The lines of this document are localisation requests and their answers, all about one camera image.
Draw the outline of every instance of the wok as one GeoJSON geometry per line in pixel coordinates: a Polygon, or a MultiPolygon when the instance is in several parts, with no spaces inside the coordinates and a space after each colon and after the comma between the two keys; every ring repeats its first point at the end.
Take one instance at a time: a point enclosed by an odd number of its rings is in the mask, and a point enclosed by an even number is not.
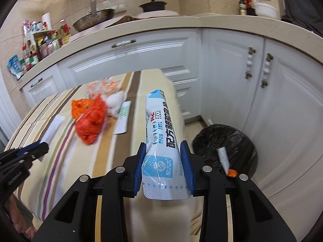
{"type": "Polygon", "coordinates": [[[96,0],[91,0],[91,13],[77,20],[73,27],[82,32],[88,28],[91,28],[99,23],[112,19],[114,16],[113,9],[104,9],[96,11],[96,0]]]}

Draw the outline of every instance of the black garbage bag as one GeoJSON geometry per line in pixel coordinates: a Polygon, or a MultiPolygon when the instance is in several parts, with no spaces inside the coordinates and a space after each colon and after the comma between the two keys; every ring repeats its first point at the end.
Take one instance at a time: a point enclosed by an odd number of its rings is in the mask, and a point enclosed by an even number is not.
{"type": "Polygon", "coordinates": [[[225,174],[217,153],[217,149],[225,147],[230,162],[230,169],[238,174],[252,177],[258,165],[258,154],[251,140],[241,131],[223,124],[212,124],[193,140],[195,154],[203,158],[207,166],[225,174]]]}

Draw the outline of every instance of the white plastic bag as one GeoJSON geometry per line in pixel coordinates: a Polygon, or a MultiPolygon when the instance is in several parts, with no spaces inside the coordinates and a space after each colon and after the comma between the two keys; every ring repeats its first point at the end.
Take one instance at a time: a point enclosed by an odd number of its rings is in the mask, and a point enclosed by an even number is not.
{"type": "Polygon", "coordinates": [[[162,90],[146,95],[146,156],[143,192],[149,199],[189,198],[180,152],[162,90]]]}

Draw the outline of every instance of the floor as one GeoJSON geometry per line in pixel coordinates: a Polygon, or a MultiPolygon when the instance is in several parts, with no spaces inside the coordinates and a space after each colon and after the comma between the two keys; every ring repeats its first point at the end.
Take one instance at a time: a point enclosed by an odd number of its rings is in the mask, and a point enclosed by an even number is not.
{"type": "MultiPolygon", "coordinates": [[[[187,124],[185,128],[186,128],[187,142],[190,146],[191,151],[193,152],[192,141],[194,140],[195,136],[204,128],[204,123],[200,121],[190,123],[190,124],[187,124]]],[[[232,242],[233,228],[232,228],[232,214],[231,214],[231,204],[230,204],[229,195],[226,195],[226,198],[227,198],[227,215],[228,215],[228,242],[232,242]]],[[[200,238],[199,234],[191,237],[192,237],[191,242],[198,242],[200,238]]]]}

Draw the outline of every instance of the beige cloth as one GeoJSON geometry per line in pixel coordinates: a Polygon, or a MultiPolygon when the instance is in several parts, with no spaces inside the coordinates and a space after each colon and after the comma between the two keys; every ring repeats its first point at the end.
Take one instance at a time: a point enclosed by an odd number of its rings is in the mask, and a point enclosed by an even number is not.
{"type": "MultiPolygon", "coordinates": [[[[131,101],[128,130],[114,135],[115,118],[109,119],[97,141],[84,144],[76,135],[71,117],[71,102],[85,97],[86,85],[78,86],[40,101],[17,128],[6,149],[31,144],[42,138],[56,115],[65,120],[56,132],[43,161],[34,161],[30,176],[16,190],[18,199],[43,221],[56,203],[82,174],[105,175],[136,155],[145,142],[145,95],[155,89],[165,93],[178,143],[185,139],[184,121],[171,81],[159,69],[143,70],[112,77],[121,80],[120,90],[131,101]]],[[[129,210],[128,233],[137,241],[196,241],[200,231],[201,203],[196,198],[178,201],[149,200],[142,188],[135,199],[126,201],[129,210]]],[[[97,213],[101,208],[98,199],[97,213]]],[[[96,241],[100,241],[100,214],[96,214],[96,241]]]]}

